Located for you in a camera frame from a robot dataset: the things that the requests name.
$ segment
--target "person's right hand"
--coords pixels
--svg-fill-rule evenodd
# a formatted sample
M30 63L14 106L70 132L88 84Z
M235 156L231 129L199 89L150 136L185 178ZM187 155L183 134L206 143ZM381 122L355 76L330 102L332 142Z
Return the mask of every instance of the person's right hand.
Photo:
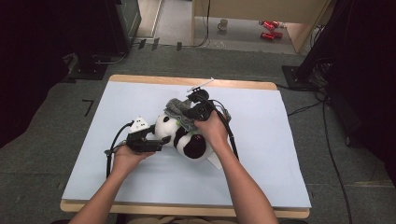
M194 125L201 131L205 140L216 151L222 144L227 144L227 131L221 122L216 111L212 111L210 117L206 121L196 120Z
M118 175L122 178L126 178L126 176L132 172L139 162L151 155L154 155L154 152L137 153L132 151L126 145L121 146L114 155L111 175Z

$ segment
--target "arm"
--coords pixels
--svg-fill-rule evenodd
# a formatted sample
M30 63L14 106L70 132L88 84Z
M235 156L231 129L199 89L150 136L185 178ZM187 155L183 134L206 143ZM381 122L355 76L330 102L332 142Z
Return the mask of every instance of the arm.
M219 157L238 222L277 223L274 210L262 189L231 151L227 132L217 113L213 111L209 120L195 121L195 125Z
M114 156L113 169L108 179L69 223L105 223L124 179L139 162L152 154L136 154L127 146L120 147Z

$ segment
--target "light blue board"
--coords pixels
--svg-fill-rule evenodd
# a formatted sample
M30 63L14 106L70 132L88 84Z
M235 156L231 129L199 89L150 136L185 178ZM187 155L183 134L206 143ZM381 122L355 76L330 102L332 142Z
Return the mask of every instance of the light blue board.
M188 86L107 83L78 155L63 199L89 200L106 179L106 155L117 131L142 117L149 124L172 99L187 99ZM279 91L204 87L224 104L241 163L272 206L311 207L287 113ZM127 130L119 140L126 138ZM142 161L124 181L117 202L232 205L222 170L208 160L189 161L173 147Z

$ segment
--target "black wire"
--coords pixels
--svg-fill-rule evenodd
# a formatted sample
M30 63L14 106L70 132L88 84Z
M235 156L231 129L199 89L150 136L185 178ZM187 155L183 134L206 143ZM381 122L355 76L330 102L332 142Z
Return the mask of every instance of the black wire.
M231 147L233 149L233 154L239 160L238 151L236 150L236 144L234 141L233 132L231 131L230 125L228 124L227 120L222 116L222 114L216 109L216 107L214 107L214 108L215 108L215 111L218 114L221 122L224 124L225 129L227 130L227 133L230 138Z
M224 109L224 108L225 108L225 107L224 107L224 105L223 105L222 103L220 103L219 101L217 101L217 100L212 100L212 101L214 101L214 102L218 103L222 109Z
M192 46L193 48L199 48L201 47L204 43L206 43L207 39L209 38L209 12L210 12L210 0L209 3L207 4L207 13L206 13L206 36L204 38L204 40L202 41L201 44L199 44L198 46Z
M324 28L324 25L319 25L319 26L317 26L318 31L317 31L317 33L315 34L315 37L312 37L312 33L311 33L311 38L309 39L309 45L310 45L311 48L314 47L314 45L315 45L315 43L317 42L317 40L318 40L320 34L321 34L322 31L323 31L323 28Z
M300 89L300 88L286 87L286 86L282 86L280 84L276 84L276 86L279 88L282 88L282 89L290 90L290 91L318 91L318 88L316 88L316 89Z
M107 63L101 63L101 62L94 62L94 63L97 63L97 64L114 64L114 63L119 63L120 61L122 61L122 60L125 58L125 56L126 56L126 53L123 53L122 56L121 56L118 60L116 60L116 61L107 62Z
M317 103L314 103L313 105L308 105L308 106L304 106L304 107L302 107L302 108L296 109L296 110L294 110L293 112L289 113L289 114L288 114L288 117L289 117L289 116L292 116L292 115L295 115L295 114L298 114L298 113L301 113L301 112L304 112L305 110L307 110L307 109L309 109L309 108L311 108L311 107L314 107L314 106L316 106L316 105L320 105L321 103L322 103L322 102L319 101L319 102L317 102Z
M323 108L322 108L322 110L323 110L323 122L324 122L324 131L326 133L327 147L329 149L330 158L332 159L332 166L334 167L334 170L337 173L338 181L340 182L341 189L342 189L343 194L344 194L344 199L346 201L346 210L347 210L347 215L348 215L348 218L349 218L349 223L352 224L352 215L351 215L351 212L350 212L349 201L347 199L347 192L346 192L346 189L344 187L343 180L341 178L340 172L338 171L337 165L335 164L334 156L332 155L332 149L330 148L330 140L329 140L329 132L328 132L328 129L327 129L325 105L326 105L326 102L323 102Z
M323 99L320 99L320 98L318 97L318 93L323 94L323 95L324 95L324 98L323 98ZM327 97L326 92L323 92L323 91L317 91L317 92L315 92L315 98L317 98L317 100L320 101L320 102L325 102L326 97Z
M126 128L126 127L131 127L134 124L134 121L132 120L131 123L127 123L122 128L119 130L119 132L116 134L116 137L114 137L113 143L111 144L110 150L107 153L107 167L106 167L106 178L110 175L110 167L111 167L111 159L112 159L112 154L114 150L114 146L116 145L117 139L119 138L120 133Z

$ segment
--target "white plastic part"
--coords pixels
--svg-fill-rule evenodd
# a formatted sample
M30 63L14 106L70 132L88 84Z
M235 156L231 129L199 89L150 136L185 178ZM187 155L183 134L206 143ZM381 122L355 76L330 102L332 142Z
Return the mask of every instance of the white plastic part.
M201 85L191 87L191 89L187 90L187 92L192 91L192 90L195 90L195 89L200 88L200 87L203 87L203 86L206 85L207 83L212 82L212 81L214 81L214 80L215 80L215 79L212 77L212 78L210 78L208 81L206 81L205 83L203 83L203 84L201 84Z
M128 133L137 133L148 128L149 128L149 124L144 119L137 118L134 121L134 124L129 129Z

